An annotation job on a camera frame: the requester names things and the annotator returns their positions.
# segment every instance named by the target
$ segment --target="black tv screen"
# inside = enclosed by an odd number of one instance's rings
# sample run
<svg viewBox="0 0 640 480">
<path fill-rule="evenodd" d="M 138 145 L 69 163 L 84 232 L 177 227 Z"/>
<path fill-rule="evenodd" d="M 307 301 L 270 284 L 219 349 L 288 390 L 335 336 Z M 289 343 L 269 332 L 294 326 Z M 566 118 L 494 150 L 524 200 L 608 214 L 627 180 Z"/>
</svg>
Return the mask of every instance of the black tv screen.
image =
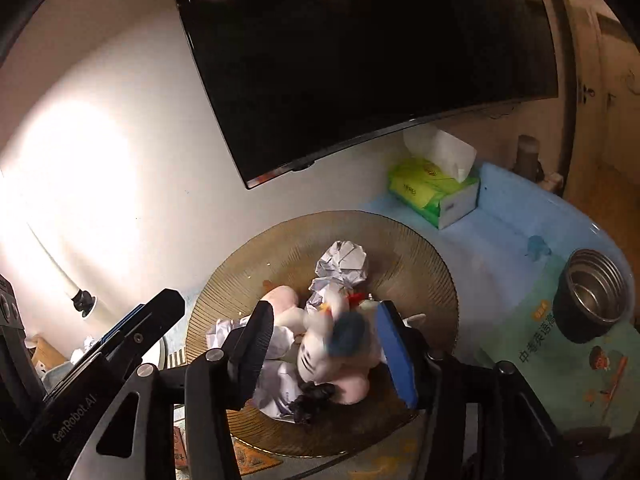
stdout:
<svg viewBox="0 0 640 480">
<path fill-rule="evenodd" d="M 249 188 L 363 140 L 555 97 L 542 0 L 177 0 Z"/>
</svg>

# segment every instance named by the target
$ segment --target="green tissue box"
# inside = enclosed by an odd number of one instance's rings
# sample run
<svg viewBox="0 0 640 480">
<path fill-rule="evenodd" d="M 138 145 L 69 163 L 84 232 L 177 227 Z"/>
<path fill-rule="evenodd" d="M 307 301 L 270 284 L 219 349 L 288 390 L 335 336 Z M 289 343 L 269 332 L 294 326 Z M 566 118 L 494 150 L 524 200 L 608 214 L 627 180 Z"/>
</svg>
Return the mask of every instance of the green tissue box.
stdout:
<svg viewBox="0 0 640 480">
<path fill-rule="evenodd" d="M 438 229 L 476 208 L 479 185 L 475 169 L 457 182 L 424 158 L 409 158 L 389 172 L 389 191 Z"/>
</svg>

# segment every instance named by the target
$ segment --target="stainless steel cup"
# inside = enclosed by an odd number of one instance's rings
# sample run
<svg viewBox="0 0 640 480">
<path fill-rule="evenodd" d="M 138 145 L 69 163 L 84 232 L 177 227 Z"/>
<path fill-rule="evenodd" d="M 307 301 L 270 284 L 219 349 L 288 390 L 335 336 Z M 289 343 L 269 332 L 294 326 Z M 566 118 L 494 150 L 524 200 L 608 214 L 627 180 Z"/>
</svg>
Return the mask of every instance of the stainless steel cup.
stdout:
<svg viewBox="0 0 640 480">
<path fill-rule="evenodd" d="M 615 264 L 592 249 L 574 251 L 558 281 L 554 317 L 560 332 L 574 343 L 606 334 L 624 315 L 625 280 Z"/>
</svg>

